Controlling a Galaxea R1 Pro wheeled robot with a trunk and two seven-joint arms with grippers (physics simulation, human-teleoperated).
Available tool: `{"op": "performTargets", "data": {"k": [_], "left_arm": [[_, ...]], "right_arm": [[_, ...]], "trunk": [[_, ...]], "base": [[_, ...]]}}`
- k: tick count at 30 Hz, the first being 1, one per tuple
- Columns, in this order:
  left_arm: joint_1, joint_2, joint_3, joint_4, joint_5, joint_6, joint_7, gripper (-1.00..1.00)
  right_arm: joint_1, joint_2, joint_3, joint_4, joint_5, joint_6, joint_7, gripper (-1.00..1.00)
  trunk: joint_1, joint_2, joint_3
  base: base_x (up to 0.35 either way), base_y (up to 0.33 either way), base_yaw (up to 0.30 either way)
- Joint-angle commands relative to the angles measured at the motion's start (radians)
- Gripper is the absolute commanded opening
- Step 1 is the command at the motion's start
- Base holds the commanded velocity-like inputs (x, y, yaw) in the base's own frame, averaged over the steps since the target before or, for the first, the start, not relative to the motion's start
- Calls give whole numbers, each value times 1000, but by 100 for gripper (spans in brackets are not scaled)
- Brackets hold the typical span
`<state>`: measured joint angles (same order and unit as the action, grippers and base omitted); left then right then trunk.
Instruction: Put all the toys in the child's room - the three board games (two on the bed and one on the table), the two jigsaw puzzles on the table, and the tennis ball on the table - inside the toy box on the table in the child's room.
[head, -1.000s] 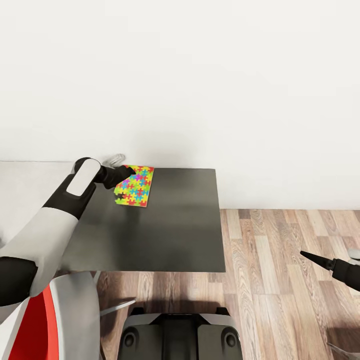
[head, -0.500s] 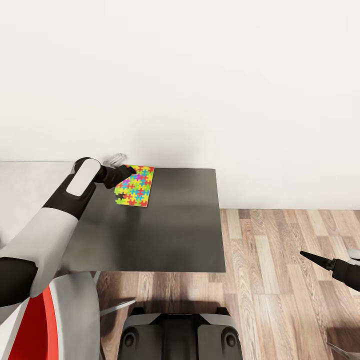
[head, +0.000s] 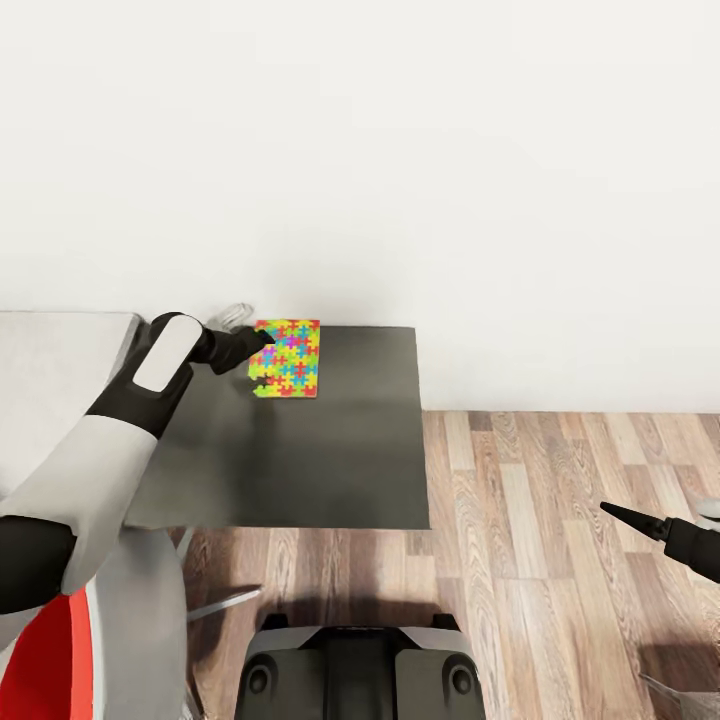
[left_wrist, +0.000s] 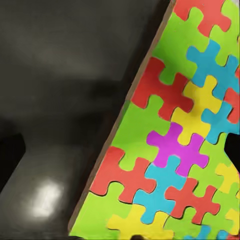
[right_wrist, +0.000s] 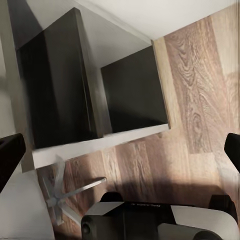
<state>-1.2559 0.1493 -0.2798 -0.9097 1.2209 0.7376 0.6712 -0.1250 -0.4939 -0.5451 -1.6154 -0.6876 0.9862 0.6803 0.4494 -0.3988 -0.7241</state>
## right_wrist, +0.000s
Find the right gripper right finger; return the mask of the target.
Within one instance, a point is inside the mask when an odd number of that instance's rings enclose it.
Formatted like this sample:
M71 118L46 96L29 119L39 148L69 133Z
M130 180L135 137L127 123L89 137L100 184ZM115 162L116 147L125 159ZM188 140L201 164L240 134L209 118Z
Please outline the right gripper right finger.
M225 141L224 150L240 173L240 135L229 133Z

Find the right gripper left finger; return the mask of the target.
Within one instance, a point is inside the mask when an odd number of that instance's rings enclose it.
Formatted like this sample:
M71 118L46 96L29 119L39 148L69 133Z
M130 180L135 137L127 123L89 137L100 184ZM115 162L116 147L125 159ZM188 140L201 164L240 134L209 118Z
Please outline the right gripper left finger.
M26 153L26 144L22 133L0 138L0 192L12 176Z

